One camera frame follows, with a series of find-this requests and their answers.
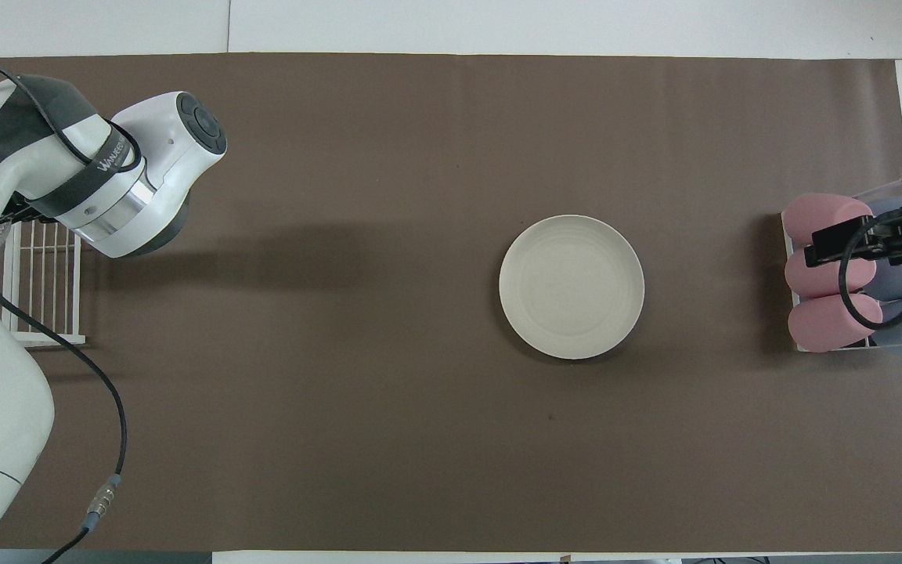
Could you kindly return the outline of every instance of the pink sponge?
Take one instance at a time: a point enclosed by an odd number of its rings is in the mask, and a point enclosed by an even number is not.
[[[866,319],[876,323],[883,320],[879,302],[864,294],[851,296],[852,303]],[[858,342],[871,335],[872,329],[863,327],[848,314],[841,296],[826,296],[799,303],[788,315],[788,332],[803,349],[813,353]]]
[[[810,245],[813,243],[813,231],[859,215],[873,215],[869,204],[837,193],[805,193],[788,204],[781,221],[792,242]]]
[[[785,263],[785,280],[792,292],[804,298],[820,298],[836,294],[837,272],[841,263],[834,261],[810,268],[806,266],[806,258],[802,250],[792,253]],[[855,291],[865,287],[876,275],[876,263],[863,259],[854,259],[848,264],[848,290]]]

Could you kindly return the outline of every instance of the brown paper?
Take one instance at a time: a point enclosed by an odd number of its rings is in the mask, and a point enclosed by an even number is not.
[[[891,61],[232,54],[6,60],[112,115],[185,89],[228,156],[160,252],[89,253],[128,406],[109,549],[902,550],[902,357],[804,354],[778,215],[898,178]],[[583,362],[500,310],[512,240],[608,222],[640,322]],[[104,388],[57,402],[0,547],[110,474]]]

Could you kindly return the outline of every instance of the ceramic plate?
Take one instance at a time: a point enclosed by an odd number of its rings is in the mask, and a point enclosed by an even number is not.
[[[640,317],[644,293],[629,241],[585,215],[555,215],[527,228],[500,267],[500,303],[517,334],[569,360],[622,342]]]

